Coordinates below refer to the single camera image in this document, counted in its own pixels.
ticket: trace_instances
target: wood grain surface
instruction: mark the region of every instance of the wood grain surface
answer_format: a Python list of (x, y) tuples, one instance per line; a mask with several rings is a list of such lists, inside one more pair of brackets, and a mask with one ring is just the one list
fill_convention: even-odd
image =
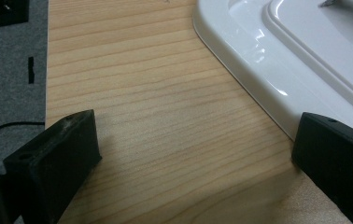
[(348, 223), (194, 32), (194, 0), (51, 0), (47, 125), (94, 109), (103, 160), (60, 223)]

